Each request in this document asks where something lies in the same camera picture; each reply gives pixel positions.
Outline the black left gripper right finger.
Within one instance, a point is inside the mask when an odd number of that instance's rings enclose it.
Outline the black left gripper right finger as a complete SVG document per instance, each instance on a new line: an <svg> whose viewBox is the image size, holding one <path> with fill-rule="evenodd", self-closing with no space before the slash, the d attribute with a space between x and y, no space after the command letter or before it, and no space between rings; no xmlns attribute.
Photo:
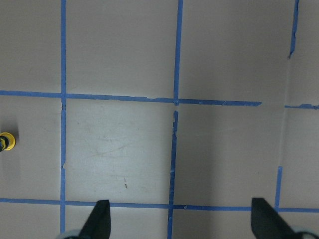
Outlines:
<svg viewBox="0 0 319 239"><path fill-rule="evenodd" d="M257 239L317 239L310 231L290 227L264 198L251 200L251 230Z"/></svg>

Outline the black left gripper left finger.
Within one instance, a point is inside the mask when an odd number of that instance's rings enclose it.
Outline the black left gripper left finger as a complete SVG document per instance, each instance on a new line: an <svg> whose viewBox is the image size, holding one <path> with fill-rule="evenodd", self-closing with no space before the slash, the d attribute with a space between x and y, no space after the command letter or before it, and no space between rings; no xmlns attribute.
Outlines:
<svg viewBox="0 0 319 239"><path fill-rule="evenodd" d="M109 200L97 201L79 233L80 239L108 239L111 234Z"/></svg>

